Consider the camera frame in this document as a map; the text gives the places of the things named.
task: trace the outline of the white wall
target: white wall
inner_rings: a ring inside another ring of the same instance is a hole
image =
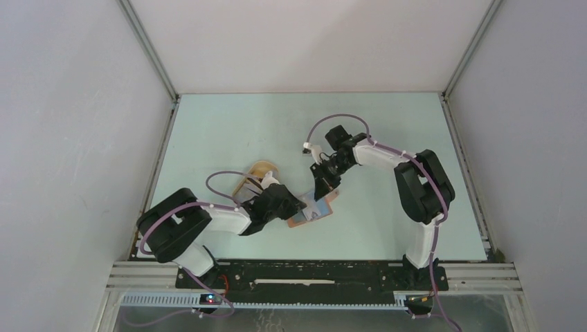
[[[491,0],[136,0],[180,93],[441,91]]]
[[[0,12],[0,329],[88,331],[171,104],[114,0]]]
[[[542,331],[584,331],[587,2],[506,1],[451,97]]]

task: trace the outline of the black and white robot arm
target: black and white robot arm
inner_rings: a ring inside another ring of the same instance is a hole
[[[288,219],[306,205],[266,174],[258,196],[239,207],[201,203],[188,188],[182,188],[144,213],[136,222],[143,235],[141,251],[153,254],[159,263],[173,261],[187,268],[205,284],[217,278],[217,264],[208,249],[195,239],[204,231],[255,234],[275,218]],[[144,249],[145,243],[150,252]]]
[[[334,153],[325,154],[321,147],[309,142],[304,144],[304,152],[311,154],[315,163],[310,167],[316,186],[314,199],[318,200],[337,188],[341,175],[354,165],[373,166],[386,172],[394,172],[399,190],[401,206],[407,215],[418,222],[415,236],[411,239],[406,258],[416,268],[428,265],[433,245],[436,221],[443,215],[443,207],[421,170],[412,162],[421,163],[439,189],[446,208],[455,198],[455,192],[438,157],[431,150],[418,154],[406,151],[393,152],[383,148],[368,137],[366,133],[351,136],[342,126],[328,131],[326,140]]]

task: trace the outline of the light green tabletop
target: light green tabletop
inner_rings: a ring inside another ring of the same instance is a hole
[[[370,125],[375,140],[411,152],[432,149],[456,192],[449,220],[440,228],[437,256],[483,260],[485,251],[455,149],[436,93],[292,93],[183,95],[152,205],[181,187],[200,201],[231,203],[204,185],[219,170],[246,172],[257,160],[279,167],[280,181],[294,194],[314,186],[311,157],[301,154],[308,131],[333,113],[353,113]],[[353,119],[324,122],[313,143],[330,153],[325,133],[343,125],[354,135]],[[212,186],[230,194],[239,176],[218,176]],[[239,237],[203,232],[196,240],[216,258],[235,259],[401,259],[415,222],[399,202],[395,178],[373,167],[353,167],[342,176],[333,215],[296,228],[276,219],[263,231]]]

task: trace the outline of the metal frame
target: metal frame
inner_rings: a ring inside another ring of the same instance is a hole
[[[171,112],[165,134],[161,142],[159,154],[154,164],[151,179],[147,186],[147,191],[143,199],[143,209],[146,210],[152,201],[154,188],[159,178],[161,163],[165,156],[169,143],[171,129],[173,127],[177,108],[179,106],[179,96],[175,91],[168,74],[157,56],[154,47],[149,40],[138,15],[132,7],[130,0],[118,0],[120,7],[127,16],[129,23],[136,36],[145,50],[145,54],[155,67],[161,78],[165,89],[170,94],[171,99],[176,103]],[[479,199],[476,186],[473,181],[473,175],[467,162],[467,153],[462,144],[458,133],[458,125],[451,113],[449,105],[449,96],[453,92],[463,71],[470,62],[477,47],[485,36],[485,32],[494,19],[503,0],[493,0],[488,7],[485,16],[473,36],[471,43],[460,60],[454,74],[452,75],[446,89],[439,93],[440,102],[446,124],[449,128],[455,152],[457,154],[462,175],[467,186],[469,199],[475,212],[476,221],[479,227],[481,239],[483,240],[486,251],[491,254],[495,250],[495,237],[490,223],[486,221],[482,208],[482,201]],[[523,294],[522,286],[518,280],[518,275],[513,264],[500,263],[478,263],[478,262],[460,262],[460,263],[441,263],[446,269],[446,276],[449,280],[449,290],[441,292],[442,295],[502,295],[504,297],[510,321],[514,332],[535,331],[534,320],[527,305]],[[175,281],[177,276],[176,264],[159,264],[154,261],[117,261],[112,268],[110,278],[107,282],[104,296],[100,303],[99,311],[96,316],[93,332],[111,332],[115,328],[118,310],[121,306],[140,305],[140,306],[177,306],[193,307],[195,295],[202,293],[202,290],[176,289]],[[407,295],[419,295],[426,292],[394,292],[397,306],[336,306],[337,309],[404,309],[403,300]],[[238,308],[266,308],[266,307],[283,307],[293,308],[292,306],[275,306],[272,304],[236,304]],[[300,308],[330,308],[326,306],[304,306]]]

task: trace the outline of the table surface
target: table surface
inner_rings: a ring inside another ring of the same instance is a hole
[[[333,113],[352,113],[370,125],[375,140],[419,152],[432,149],[451,179],[456,199],[440,228],[437,256],[443,260],[485,260],[485,251],[455,149],[436,93],[277,93],[183,95],[157,180],[152,206],[181,187],[200,201],[230,204],[206,189],[219,170],[246,172],[258,160],[279,167],[280,181],[294,194],[314,186],[301,154],[314,123]],[[363,125],[350,118],[321,124],[312,142],[330,153],[328,130],[343,125],[354,135]],[[230,194],[241,179],[214,178],[211,185]],[[289,228],[273,220],[247,237],[204,231],[197,243],[216,258],[233,259],[401,259],[416,223],[404,213],[395,177],[373,167],[353,167],[342,176],[334,213]]]

